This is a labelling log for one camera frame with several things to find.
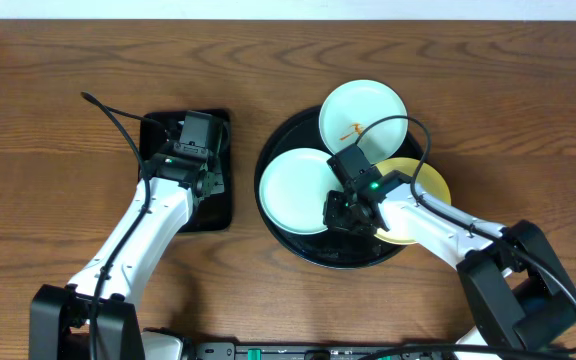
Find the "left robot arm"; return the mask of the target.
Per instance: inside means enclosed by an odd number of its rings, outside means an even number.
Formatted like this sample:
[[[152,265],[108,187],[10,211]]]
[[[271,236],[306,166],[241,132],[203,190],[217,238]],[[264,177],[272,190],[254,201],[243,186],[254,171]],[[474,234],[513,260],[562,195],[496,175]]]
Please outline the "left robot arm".
[[[166,143],[148,160],[127,211],[95,256],[30,307],[32,359],[190,359],[191,341],[137,319],[147,283],[172,239],[200,229],[206,210],[232,208],[230,152]]]

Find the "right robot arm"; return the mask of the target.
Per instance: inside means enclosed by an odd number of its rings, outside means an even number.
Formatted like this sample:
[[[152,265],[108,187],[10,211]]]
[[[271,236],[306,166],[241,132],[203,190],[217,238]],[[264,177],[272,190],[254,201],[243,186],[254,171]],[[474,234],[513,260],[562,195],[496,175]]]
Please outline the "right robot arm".
[[[545,234],[464,213],[400,172],[337,170],[324,218],[331,229],[402,230],[458,274],[475,328],[455,353],[503,359],[576,354],[576,288]]]

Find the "yellow plate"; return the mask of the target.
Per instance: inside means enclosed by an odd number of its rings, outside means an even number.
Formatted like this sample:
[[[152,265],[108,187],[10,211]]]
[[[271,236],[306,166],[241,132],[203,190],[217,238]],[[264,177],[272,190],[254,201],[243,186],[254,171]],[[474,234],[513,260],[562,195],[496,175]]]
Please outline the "yellow plate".
[[[396,157],[379,162],[376,164],[376,167],[382,175],[399,171],[405,175],[412,176],[418,163],[419,161],[413,158]],[[432,166],[428,164],[422,166],[416,183],[421,185],[427,193],[435,198],[444,203],[451,204],[452,200],[449,187],[442,175]],[[383,229],[378,229],[375,237],[394,245],[412,245],[416,243],[412,237],[395,228],[392,228],[388,232]]]

